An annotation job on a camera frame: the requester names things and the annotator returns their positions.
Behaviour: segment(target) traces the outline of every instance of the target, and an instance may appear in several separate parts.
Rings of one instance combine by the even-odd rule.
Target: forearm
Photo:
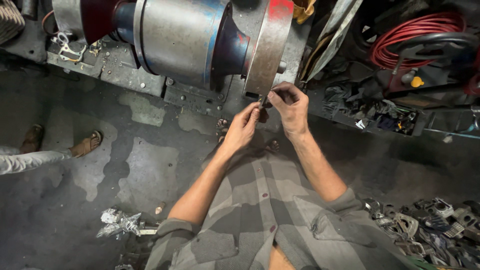
[[[340,197],[347,190],[347,186],[332,169],[312,134],[306,132],[303,135],[292,137],[290,140],[307,179],[320,197],[327,202]]]
[[[173,206],[168,218],[202,225],[231,157],[231,152],[221,146],[200,177]]]

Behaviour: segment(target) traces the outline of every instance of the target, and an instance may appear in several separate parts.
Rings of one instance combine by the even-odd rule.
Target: coiled red wire
[[[389,51],[389,45],[424,34],[463,32],[466,27],[465,20],[457,12],[440,12],[406,21],[377,38],[370,50],[370,60],[382,68],[393,70],[398,54]],[[420,67],[433,61],[405,59],[400,69]]]

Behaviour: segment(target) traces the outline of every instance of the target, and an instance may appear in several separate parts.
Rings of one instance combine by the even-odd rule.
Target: gray checkered shirt
[[[201,227],[159,226],[145,269],[268,269],[274,240],[295,269],[414,269],[362,208],[350,188],[326,203],[296,163],[244,150]]]

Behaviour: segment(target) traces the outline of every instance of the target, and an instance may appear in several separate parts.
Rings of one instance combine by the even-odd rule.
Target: man's left hand
[[[260,117],[259,106],[260,102],[254,102],[235,115],[222,148],[233,154],[250,143]]]

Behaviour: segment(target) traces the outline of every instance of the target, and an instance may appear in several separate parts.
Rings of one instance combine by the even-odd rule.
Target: concrete floor
[[[0,269],[113,269],[125,240],[95,238],[101,211],[118,205],[161,220],[195,179],[215,146],[216,119],[86,76],[52,70],[38,77],[0,72],[0,145],[20,146],[34,123],[46,127],[43,149],[70,147],[98,129],[90,155],[0,176]],[[480,141],[437,134],[404,138],[309,117],[334,169],[361,197],[396,206],[440,196],[480,200]],[[258,133],[255,141],[282,134]],[[167,204],[154,214],[159,202]]]

